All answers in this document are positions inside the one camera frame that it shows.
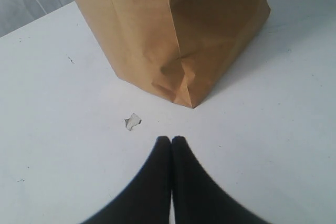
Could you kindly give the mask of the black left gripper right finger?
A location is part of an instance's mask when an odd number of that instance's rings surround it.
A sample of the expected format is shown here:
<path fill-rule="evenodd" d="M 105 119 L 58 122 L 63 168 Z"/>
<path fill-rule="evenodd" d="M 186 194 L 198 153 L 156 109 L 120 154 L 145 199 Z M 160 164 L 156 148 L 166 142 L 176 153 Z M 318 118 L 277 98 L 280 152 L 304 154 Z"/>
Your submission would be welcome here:
<path fill-rule="evenodd" d="M 176 223 L 266 223 L 223 191 L 205 171 L 186 138 L 172 139 L 172 193 Z"/>

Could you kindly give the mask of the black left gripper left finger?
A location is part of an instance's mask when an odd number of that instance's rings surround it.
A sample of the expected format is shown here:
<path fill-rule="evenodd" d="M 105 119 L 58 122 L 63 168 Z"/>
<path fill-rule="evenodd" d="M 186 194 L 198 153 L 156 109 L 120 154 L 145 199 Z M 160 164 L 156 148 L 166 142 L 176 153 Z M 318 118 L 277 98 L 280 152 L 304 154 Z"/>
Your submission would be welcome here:
<path fill-rule="evenodd" d="M 169 223 L 171 142 L 160 136 L 139 172 L 110 203 L 84 223 Z"/>

